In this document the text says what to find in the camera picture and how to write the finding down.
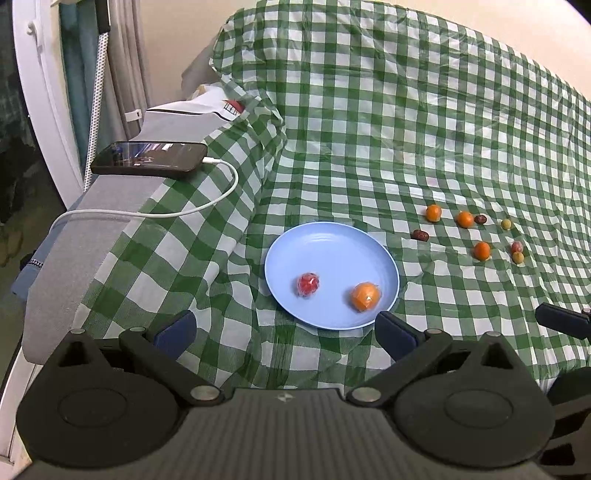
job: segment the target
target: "phone screen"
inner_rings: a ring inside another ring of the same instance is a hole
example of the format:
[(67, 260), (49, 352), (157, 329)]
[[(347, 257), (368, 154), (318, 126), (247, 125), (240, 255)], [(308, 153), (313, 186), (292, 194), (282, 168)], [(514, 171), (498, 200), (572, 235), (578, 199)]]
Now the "phone screen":
[(143, 167), (187, 171), (207, 153), (203, 144), (175, 142), (117, 142), (95, 160), (102, 167)]

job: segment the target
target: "door handle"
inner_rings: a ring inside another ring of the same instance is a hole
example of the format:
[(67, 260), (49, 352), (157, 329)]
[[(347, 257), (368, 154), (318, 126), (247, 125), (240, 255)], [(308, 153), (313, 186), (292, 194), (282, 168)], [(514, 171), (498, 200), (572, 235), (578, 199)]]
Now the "door handle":
[(35, 38), (35, 45), (37, 46), (37, 50), (41, 51), (41, 47), (43, 45), (43, 38), (41, 36), (41, 25), (36, 19), (29, 21), (29, 23), (27, 24), (27, 35), (30, 35)]

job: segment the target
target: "green checkered tablecloth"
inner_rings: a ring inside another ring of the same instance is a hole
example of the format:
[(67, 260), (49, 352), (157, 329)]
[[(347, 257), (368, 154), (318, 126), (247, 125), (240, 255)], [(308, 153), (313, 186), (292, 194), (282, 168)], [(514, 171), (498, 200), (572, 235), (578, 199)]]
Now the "green checkered tablecloth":
[[(283, 311), (263, 275), (287, 229), (330, 220), (385, 245), (393, 312), (419, 329), (502, 332), (543, 387), (589, 345), (536, 324), (549, 301), (591, 301), (591, 104), (548, 70), (469, 28), (355, 0), (261, 3), (223, 26), (211, 64), (246, 105), (206, 139), (240, 185), (195, 215), (130, 222), (77, 312), (94, 336), (195, 312), (180, 362), (216, 385), (350, 388), (390, 365), (372, 327), (328, 332)], [(145, 212), (224, 191), (229, 172), (165, 181)], [(443, 208), (427, 224), (425, 207)], [(460, 210), (484, 226), (460, 229)], [(499, 221), (512, 218), (510, 231)], [(410, 239), (423, 228), (428, 243)], [(508, 246), (524, 243), (525, 263)], [(489, 242), (479, 262), (472, 247)]]

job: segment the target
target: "wall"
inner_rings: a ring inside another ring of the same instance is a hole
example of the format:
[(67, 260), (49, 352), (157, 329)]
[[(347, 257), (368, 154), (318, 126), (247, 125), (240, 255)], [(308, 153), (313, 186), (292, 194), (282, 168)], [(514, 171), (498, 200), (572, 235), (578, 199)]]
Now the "wall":
[[(255, 0), (136, 0), (152, 105), (181, 98), (183, 70), (237, 9)], [(478, 30), (591, 98), (591, 27), (566, 0), (398, 0)]]

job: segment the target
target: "small orange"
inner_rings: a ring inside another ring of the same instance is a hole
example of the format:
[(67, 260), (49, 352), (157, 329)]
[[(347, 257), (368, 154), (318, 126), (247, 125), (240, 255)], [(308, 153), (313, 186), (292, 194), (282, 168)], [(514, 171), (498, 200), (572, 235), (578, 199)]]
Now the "small orange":
[(478, 242), (474, 246), (474, 256), (478, 260), (482, 260), (482, 261), (488, 259), (488, 257), (491, 256), (491, 246), (489, 244), (487, 244), (486, 242)]
[(360, 312), (376, 306), (381, 294), (379, 288), (368, 281), (360, 283), (351, 292), (351, 303)]
[(462, 228), (470, 228), (474, 225), (474, 216), (470, 212), (460, 212), (457, 214), (456, 222)]
[(425, 212), (425, 218), (433, 223), (441, 220), (441, 207), (435, 203), (433, 203), (433, 205), (429, 205), (427, 207), (427, 211)]

